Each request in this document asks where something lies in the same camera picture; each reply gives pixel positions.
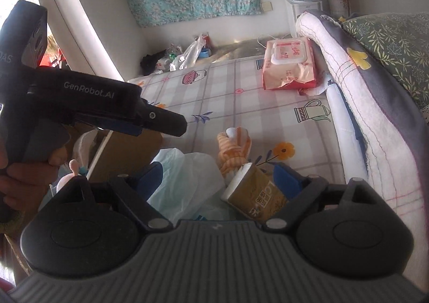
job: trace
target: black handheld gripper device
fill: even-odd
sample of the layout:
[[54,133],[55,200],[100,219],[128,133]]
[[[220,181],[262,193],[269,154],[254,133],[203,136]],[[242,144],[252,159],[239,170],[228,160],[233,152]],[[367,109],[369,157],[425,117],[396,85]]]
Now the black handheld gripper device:
[[[9,164],[47,161],[69,140],[62,124],[76,121],[134,136],[143,128],[186,132],[182,115],[151,106],[135,84],[39,66],[47,15],[44,7],[20,0],[0,30],[0,134]],[[0,223],[12,213],[0,197]]]

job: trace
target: bed sheet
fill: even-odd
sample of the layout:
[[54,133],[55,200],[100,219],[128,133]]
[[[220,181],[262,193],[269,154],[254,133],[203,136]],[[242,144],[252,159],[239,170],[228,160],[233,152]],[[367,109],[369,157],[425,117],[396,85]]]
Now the bed sheet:
[[186,117],[182,137],[164,136],[164,147],[217,158],[216,136],[244,127],[252,138],[250,161],[270,174],[283,161],[302,175],[344,183],[337,135],[326,96],[262,88],[263,59],[235,60],[193,70],[150,75],[130,82],[150,104]]

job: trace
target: plastic bag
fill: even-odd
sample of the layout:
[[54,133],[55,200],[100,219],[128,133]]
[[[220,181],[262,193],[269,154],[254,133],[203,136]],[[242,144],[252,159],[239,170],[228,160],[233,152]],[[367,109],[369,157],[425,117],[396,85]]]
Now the plastic bag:
[[201,34],[198,40],[194,41],[182,55],[177,56],[173,62],[170,64],[170,71],[177,71],[178,69],[184,69],[192,67],[197,58],[201,49],[205,45],[205,40]]
[[179,219],[193,219],[205,202],[225,189],[216,162],[207,154],[161,149],[153,161],[162,164],[162,183],[147,202],[174,225]]

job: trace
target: power outlet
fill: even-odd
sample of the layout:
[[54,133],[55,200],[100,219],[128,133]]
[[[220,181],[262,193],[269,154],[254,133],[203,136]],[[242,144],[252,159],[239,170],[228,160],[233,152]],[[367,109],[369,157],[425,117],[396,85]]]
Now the power outlet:
[[261,3],[261,8],[263,12],[270,12],[272,11],[272,4],[271,2],[263,2]]

